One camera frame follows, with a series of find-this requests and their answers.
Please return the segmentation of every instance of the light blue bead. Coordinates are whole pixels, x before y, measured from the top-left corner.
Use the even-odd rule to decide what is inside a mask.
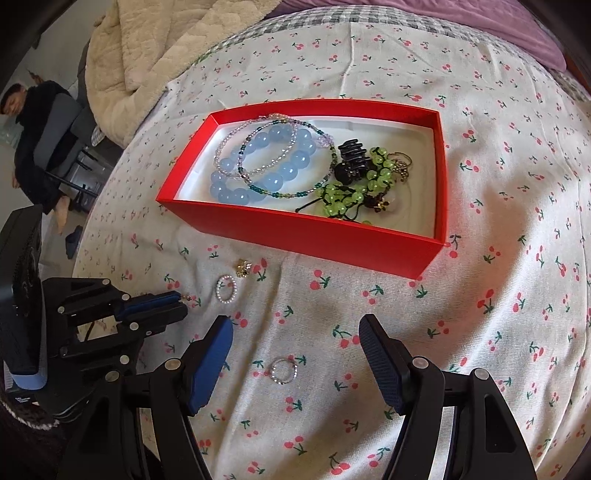
[[[232,192],[228,189],[220,192],[217,194],[217,201],[219,203],[232,203],[231,199],[230,199],[230,195],[232,194]]]
[[[230,203],[233,205],[248,205],[250,201],[247,189],[236,189],[230,192]]]
[[[314,152],[316,151],[316,144],[311,139],[300,140],[298,138],[297,148],[299,150],[303,150],[304,152],[308,152],[310,155],[314,155]]]
[[[271,172],[264,176],[261,180],[263,188],[269,192],[278,192],[283,187],[283,177],[278,173]]]
[[[297,131],[297,141],[303,142],[304,140],[312,140],[312,134],[307,128],[300,128]]]
[[[279,165],[277,173],[283,177],[283,180],[289,181],[297,177],[297,167],[289,161],[285,161]]]
[[[283,142],[283,135],[281,133],[281,125],[273,125],[269,129],[269,140],[272,142]]]
[[[212,173],[212,183],[217,182],[217,181],[226,181],[226,177],[224,177],[221,173],[219,173],[218,171],[215,171]]]
[[[220,160],[220,167],[223,171],[232,171],[238,165],[238,160],[232,160],[231,158],[223,158]]]
[[[227,190],[225,182],[214,181],[209,189],[209,193],[212,194],[213,198],[219,199],[219,194],[225,190]]]
[[[248,155],[256,150],[256,145],[253,141],[250,141],[246,144],[246,148],[244,149],[244,154]]]
[[[296,150],[293,152],[290,160],[299,170],[310,165],[310,156],[303,150]]]
[[[269,138],[269,134],[267,132],[259,132],[256,134],[254,139],[254,144],[257,148],[265,148],[269,145],[271,139]]]
[[[281,133],[281,138],[283,140],[289,140],[291,138],[291,132],[293,131],[291,125],[280,124],[279,129],[279,132]]]
[[[260,189],[265,188],[265,186],[262,184],[261,181],[256,181],[253,185],[256,187],[259,187]],[[262,193],[255,192],[254,190],[249,190],[248,196],[250,197],[251,202],[253,202],[253,203],[260,202],[261,200],[264,200],[265,198],[267,198],[267,195],[263,195]]]
[[[238,162],[238,152],[240,152],[240,147],[234,147],[230,152],[230,158]]]

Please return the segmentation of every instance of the red box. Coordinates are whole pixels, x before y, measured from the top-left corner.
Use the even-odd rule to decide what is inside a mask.
[[[219,125],[271,113],[369,118],[432,129],[436,175],[433,238],[301,213],[176,199],[195,159]],[[192,136],[156,200],[204,233],[414,279],[424,271],[446,241],[447,168],[439,113],[397,103],[344,99],[269,102],[215,112]],[[289,235],[276,232],[289,232]]]

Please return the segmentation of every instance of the silver ring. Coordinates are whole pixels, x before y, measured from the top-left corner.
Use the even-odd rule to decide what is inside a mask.
[[[294,368],[294,372],[293,372],[293,375],[291,376],[291,378],[279,379],[275,376],[275,369],[277,368],[277,365],[280,364],[281,362],[287,362],[287,363],[291,364],[291,366]],[[297,377],[297,363],[294,362],[293,360],[290,360],[288,358],[280,358],[279,360],[275,360],[271,364],[271,378],[275,383],[277,383],[279,385],[285,385],[290,382],[293,382],[296,379],[296,377]]]

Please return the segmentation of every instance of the small gold charm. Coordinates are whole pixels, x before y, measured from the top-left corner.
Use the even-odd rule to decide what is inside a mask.
[[[246,260],[243,260],[241,258],[235,267],[236,276],[239,278],[246,277],[251,272],[251,268],[252,268],[252,263],[247,262]]]

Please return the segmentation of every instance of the bare foot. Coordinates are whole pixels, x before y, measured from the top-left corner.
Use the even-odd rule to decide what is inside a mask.
[[[56,204],[56,222],[57,222],[57,233],[60,235],[64,231],[66,222],[68,220],[68,207],[70,206],[70,197],[63,195]]]

